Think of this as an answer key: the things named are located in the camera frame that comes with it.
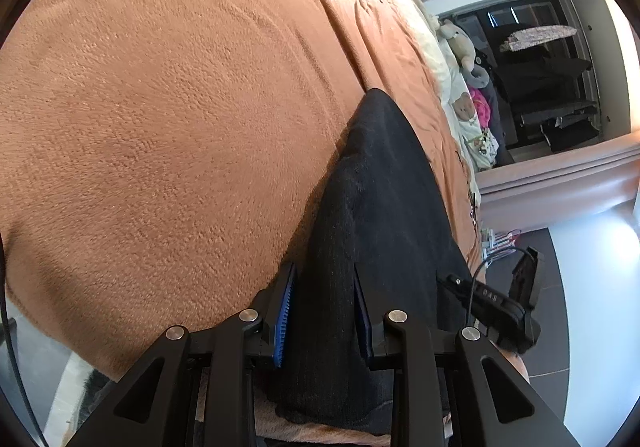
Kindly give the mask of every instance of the brown bedsheet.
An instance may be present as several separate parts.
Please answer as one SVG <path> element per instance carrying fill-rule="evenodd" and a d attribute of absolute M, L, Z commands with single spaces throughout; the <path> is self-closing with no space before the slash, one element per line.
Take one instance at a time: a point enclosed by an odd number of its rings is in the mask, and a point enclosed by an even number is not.
<path fill-rule="evenodd" d="M 302 262 L 367 88 L 431 160 L 469 263 L 468 171 L 390 0 L 33 0 L 0 52 L 11 299 L 118 378 Z"/>

